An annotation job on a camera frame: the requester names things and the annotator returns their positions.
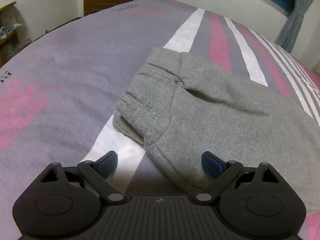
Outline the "striped pink purple bedsheet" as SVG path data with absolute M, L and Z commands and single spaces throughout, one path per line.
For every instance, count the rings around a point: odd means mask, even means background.
M 187 51 L 265 81 L 319 122 L 319 78 L 260 34 L 175 0 L 139 0 L 46 35 L 1 68 L 1 239 L 18 239 L 19 195 L 51 162 L 73 166 L 113 150 L 109 182 L 129 194 L 180 194 L 143 149 L 112 127 L 116 104 L 155 47 Z

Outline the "wooden side shelf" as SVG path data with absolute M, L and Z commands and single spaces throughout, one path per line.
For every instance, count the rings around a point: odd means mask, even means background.
M 16 1 L 1 7 L 1 67 L 31 43 Z

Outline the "grey sweatpants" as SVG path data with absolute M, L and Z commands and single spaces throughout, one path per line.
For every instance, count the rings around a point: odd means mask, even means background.
M 189 194 L 211 183 L 201 155 L 271 163 L 319 210 L 319 126 L 295 101 L 190 53 L 155 48 L 117 103 L 116 130 Z

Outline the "right grey curtain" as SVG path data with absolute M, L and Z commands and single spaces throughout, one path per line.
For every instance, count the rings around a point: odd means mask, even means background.
M 294 0 L 294 9 L 275 40 L 275 43 L 288 53 L 294 48 L 304 15 L 312 3 L 313 0 Z

